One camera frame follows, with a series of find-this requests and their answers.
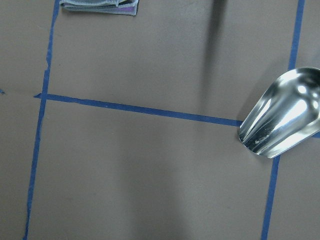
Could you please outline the folded grey cloth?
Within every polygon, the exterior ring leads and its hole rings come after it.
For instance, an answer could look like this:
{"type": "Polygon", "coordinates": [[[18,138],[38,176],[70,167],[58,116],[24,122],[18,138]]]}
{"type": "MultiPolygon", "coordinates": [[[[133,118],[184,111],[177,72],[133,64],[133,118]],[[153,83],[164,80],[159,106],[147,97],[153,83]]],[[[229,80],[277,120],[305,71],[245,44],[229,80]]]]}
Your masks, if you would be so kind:
{"type": "Polygon", "coordinates": [[[60,0],[59,5],[73,12],[93,12],[135,16],[138,0],[60,0]]]}

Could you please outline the shiny metal scoop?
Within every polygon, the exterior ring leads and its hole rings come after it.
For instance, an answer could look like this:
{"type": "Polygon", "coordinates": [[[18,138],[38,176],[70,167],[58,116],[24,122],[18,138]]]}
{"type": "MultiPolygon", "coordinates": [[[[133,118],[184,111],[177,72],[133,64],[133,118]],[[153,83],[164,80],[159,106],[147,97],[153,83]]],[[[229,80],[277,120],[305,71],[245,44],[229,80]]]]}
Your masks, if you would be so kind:
{"type": "Polygon", "coordinates": [[[301,67],[279,76],[238,131],[252,153],[275,158],[320,131],[320,70],[301,67]]]}

